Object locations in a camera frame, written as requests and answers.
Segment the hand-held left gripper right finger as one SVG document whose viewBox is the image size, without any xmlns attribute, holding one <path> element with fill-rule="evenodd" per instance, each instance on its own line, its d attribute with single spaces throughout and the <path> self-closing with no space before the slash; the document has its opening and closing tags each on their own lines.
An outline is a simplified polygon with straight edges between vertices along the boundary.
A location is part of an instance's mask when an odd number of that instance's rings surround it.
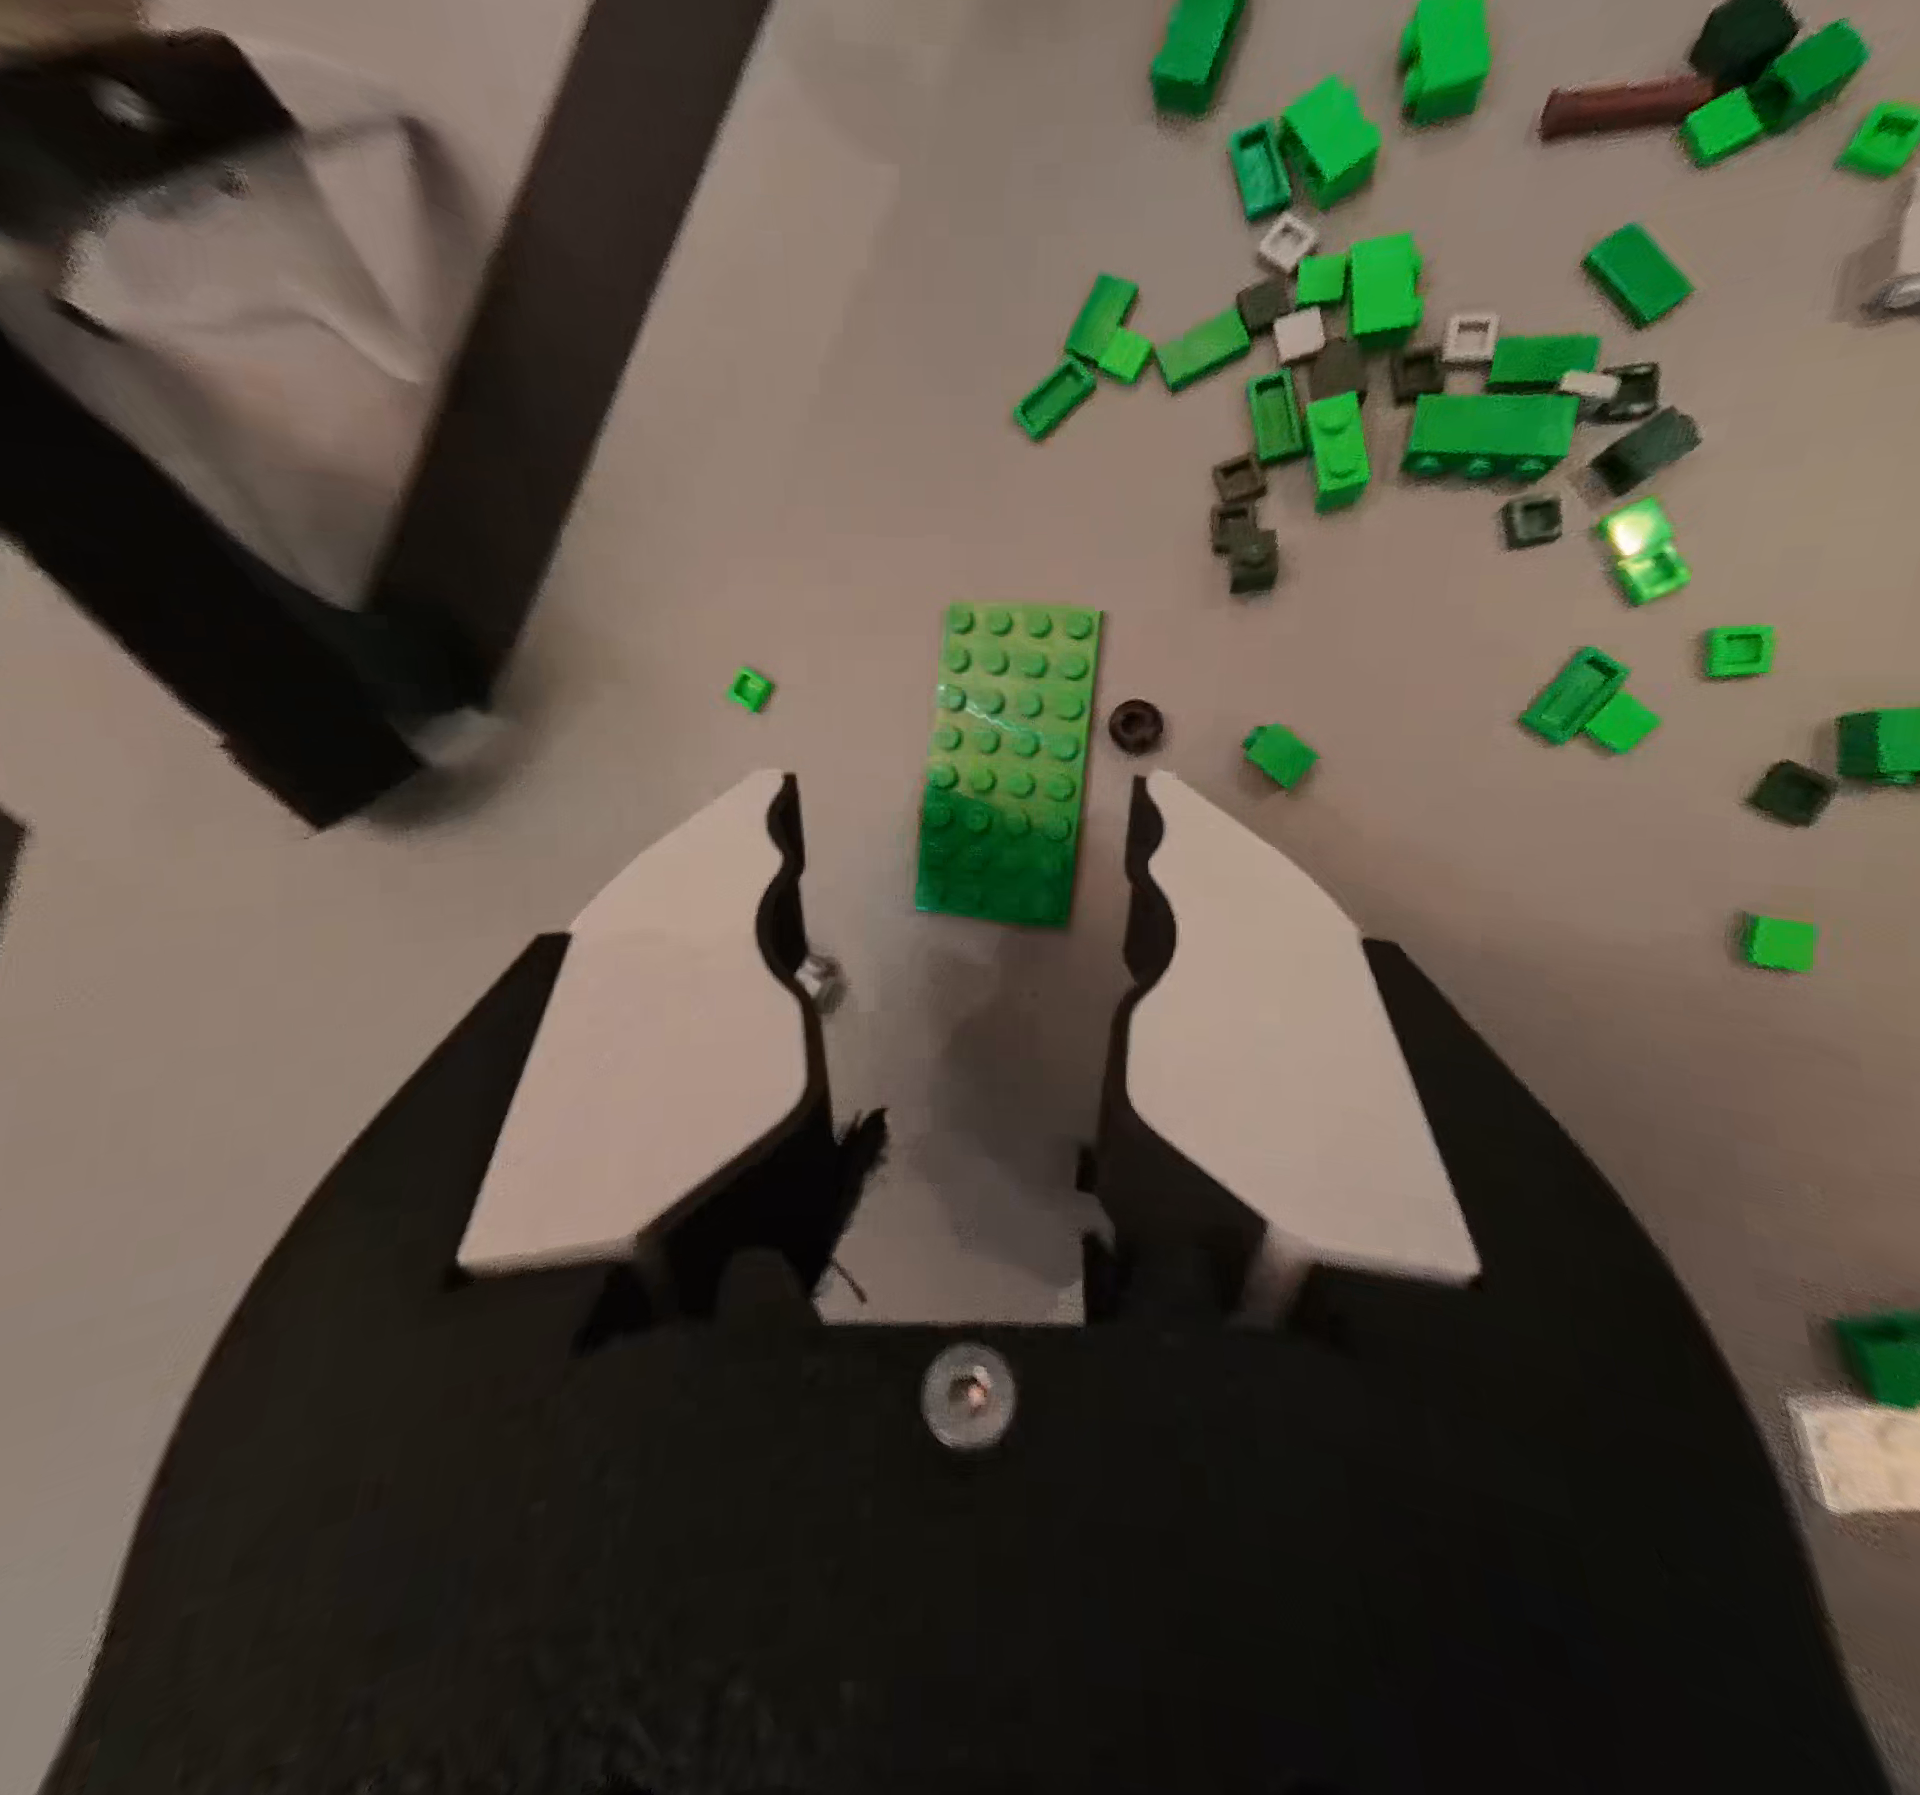
<svg viewBox="0 0 1920 1795">
<path fill-rule="evenodd" d="M 1314 1269 L 1475 1284 L 1475 1238 L 1348 913 L 1169 771 L 1132 783 L 1122 870 L 1097 1104 L 1118 1276 L 1174 1268 L 1244 1324 L 1276 1320 Z"/>
</svg>

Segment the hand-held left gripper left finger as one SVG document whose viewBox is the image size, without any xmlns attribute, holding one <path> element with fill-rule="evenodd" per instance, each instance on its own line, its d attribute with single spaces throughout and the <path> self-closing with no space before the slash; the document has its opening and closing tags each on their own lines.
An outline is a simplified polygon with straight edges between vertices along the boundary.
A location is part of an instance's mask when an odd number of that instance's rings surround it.
<svg viewBox="0 0 1920 1795">
<path fill-rule="evenodd" d="M 578 913 L 455 1254 L 465 1276 L 612 1259 L 830 1132 L 799 989 L 804 865 L 798 775 L 754 771 Z"/>
</svg>

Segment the green lego base plate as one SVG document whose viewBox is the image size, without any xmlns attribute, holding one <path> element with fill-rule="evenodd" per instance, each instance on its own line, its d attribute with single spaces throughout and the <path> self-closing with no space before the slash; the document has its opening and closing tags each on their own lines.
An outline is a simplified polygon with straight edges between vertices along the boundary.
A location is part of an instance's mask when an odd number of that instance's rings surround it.
<svg viewBox="0 0 1920 1795">
<path fill-rule="evenodd" d="M 1103 613 L 952 602 L 924 746 L 916 908 L 1069 918 Z"/>
</svg>

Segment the pile of lego pieces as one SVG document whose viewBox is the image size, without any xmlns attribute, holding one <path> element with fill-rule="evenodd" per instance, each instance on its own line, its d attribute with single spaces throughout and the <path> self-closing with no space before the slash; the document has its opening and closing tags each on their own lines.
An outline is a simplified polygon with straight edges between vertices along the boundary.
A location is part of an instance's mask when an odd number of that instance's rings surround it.
<svg viewBox="0 0 1920 1795">
<path fill-rule="evenodd" d="M 1010 0 L 1020 254 L 1146 276 L 1043 536 L 1333 875 L 1636 983 L 1916 995 L 1916 347 L 1832 320 L 1916 0 Z M 1671 131 L 1543 143 L 1681 73 Z"/>
</svg>

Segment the green lego brick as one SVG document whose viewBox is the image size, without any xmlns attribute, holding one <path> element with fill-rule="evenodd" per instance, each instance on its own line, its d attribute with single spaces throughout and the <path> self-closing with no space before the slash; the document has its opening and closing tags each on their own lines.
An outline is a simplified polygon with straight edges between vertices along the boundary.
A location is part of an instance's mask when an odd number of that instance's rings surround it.
<svg viewBox="0 0 1920 1795">
<path fill-rule="evenodd" d="M 1861 1398 L 1917 1409 L 1917 1312 L 1873 1312 L 1831 1324 L 1841 1362 Z"/>
</svg>

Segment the white lego brick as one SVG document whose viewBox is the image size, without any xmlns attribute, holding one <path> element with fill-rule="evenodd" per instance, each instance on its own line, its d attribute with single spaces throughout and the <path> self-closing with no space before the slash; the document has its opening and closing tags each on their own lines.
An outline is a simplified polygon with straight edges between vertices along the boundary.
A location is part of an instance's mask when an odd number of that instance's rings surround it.
<svg viewBox="0 0 1920 1795">
<path fill-rule="evenodd" d="M 1811 1494 L 1831 1514 L 1917 1512 L 1917 1409 L 1794 1398 L 1788 1418 Z"/>
</svg>

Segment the brown lego bar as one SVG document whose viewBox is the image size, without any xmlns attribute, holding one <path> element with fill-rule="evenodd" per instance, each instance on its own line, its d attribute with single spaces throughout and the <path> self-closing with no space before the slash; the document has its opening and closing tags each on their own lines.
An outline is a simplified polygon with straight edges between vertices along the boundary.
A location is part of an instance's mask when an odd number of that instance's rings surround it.
<svg viewBox="0 0 1920 1795">
<path fill-rule="evenodd" d="M 1536 134 L 1540 141 L 1556 143 L 1606 134 L 1671 131 L 1717 93 L 1717 81 L 1695 73 L 1560 86 L 1547 93 Z"/>
</svg>

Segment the black and white device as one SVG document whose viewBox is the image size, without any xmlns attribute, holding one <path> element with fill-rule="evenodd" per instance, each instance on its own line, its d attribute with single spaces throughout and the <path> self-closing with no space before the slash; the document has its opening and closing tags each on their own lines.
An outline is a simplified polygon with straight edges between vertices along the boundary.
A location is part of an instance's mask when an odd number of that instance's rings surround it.
<svg viewBox="0 0 1920 1795">
<path fill-rule="evenodd" d="M 312 830 L 474 652 L 373 592 L 478 245 L 396 89 L 213 29 L 3 55 L 3 541 Z"/>
</svg>

